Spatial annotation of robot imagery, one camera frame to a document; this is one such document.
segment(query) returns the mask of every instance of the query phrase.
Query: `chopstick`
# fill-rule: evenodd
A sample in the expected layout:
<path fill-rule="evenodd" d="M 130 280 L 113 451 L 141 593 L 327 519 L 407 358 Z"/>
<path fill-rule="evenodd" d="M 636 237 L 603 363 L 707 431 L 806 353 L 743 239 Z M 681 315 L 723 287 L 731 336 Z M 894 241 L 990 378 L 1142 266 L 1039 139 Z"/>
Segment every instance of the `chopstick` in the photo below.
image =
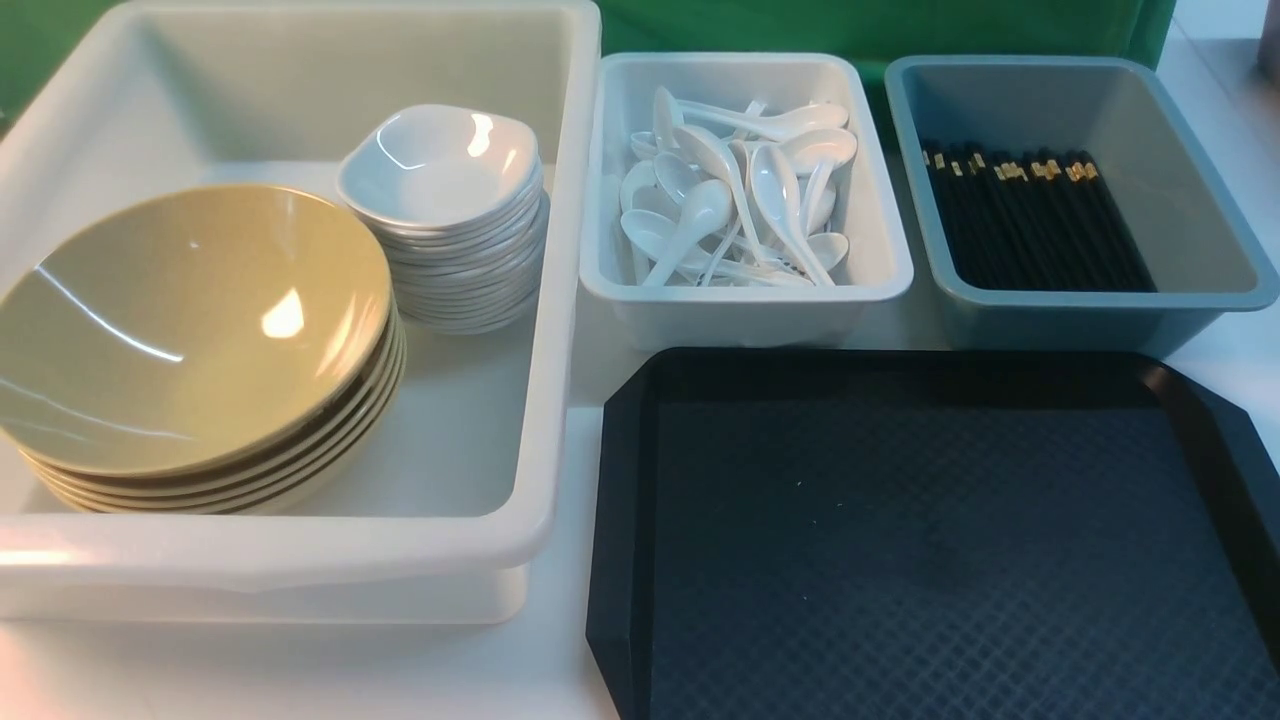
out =
<path fill-rule="evenodd" d="M 1088 152 L 922 142 L 956 273 L 987 290 L 1153 292 Z"/>

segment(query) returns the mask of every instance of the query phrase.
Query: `green backdrop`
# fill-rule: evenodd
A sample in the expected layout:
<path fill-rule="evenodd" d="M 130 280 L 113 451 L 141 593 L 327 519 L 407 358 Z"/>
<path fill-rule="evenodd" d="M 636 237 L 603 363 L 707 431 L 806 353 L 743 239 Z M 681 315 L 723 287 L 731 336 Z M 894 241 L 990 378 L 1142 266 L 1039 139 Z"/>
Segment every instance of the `green backdrop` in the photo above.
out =
<path fill-rule="evenodd" d="M 119 0 L 0 0 L 0 110 L 24 108 Z M 598 0 L 604 50 L 810 50 L 852 60 L 883 114 L 884 65 L 922 53 L 1120 55 L 1155 67 L 1175 0 Z"/>

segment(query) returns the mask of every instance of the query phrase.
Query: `table surface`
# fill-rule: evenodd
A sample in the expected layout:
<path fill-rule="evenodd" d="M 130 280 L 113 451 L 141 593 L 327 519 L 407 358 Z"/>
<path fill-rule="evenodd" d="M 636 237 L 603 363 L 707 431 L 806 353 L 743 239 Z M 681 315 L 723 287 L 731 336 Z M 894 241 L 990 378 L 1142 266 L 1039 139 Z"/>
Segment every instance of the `table surface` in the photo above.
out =
<path fill-rule="evenodd" d="M 1266 0 L 1183 0 L 1160 67 L 1245 217 L 1280 265 L 1280 92 L 1252 56 Z M 916 258 L 918 268 L 923 259 Z M 922 274 L 920 281 L 928 275 Z M 927 291 L 914 301 L 928 302 Z M 933 345 L 881 319 L 868 346 Z M 613 720 L 582 639 L 599 405 L 643 361 L 584 302 L 556 529 L 529 603 L 499 626 L 0 624 L 0 717 L 285 720 L 356 716 Z M 1170 359 L 1253 416 L 1280 457 L 1280 306 L 1224 316 Z"/>

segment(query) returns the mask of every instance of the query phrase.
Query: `black serving tray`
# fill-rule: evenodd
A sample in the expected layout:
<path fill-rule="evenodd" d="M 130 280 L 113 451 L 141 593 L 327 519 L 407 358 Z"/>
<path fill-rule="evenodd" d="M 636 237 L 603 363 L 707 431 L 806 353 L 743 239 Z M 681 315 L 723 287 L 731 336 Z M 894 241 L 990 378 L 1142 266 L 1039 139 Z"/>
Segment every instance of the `black serving tray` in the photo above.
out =
<path fill-rule="evenodd" d="M 1271 720 L 1277 538 L 1248 415 L 1146 357 L 672 350 L 586 635 L 623 720 Z"/>

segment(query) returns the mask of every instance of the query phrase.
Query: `stack of bowls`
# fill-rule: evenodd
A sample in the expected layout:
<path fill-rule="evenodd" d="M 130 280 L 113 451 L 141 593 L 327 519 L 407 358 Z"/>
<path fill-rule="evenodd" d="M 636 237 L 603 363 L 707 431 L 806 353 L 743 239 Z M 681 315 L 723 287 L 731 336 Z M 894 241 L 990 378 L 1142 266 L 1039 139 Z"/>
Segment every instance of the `stack of bowls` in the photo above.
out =
<path fill-rule="evenodd" d="M 479 334 L 536 306 L 550 208 L 525 123 L 408 108 L 347 156 L 338 192 L 381 243 L 407 319 Z"/>
<path fill-rule="evenodd" d="M 257 184 L 79 232 L 0 300 L 0 428 L 97 512 L 279 511 L 340 474 L 404 373 L 374 237 Z"/>

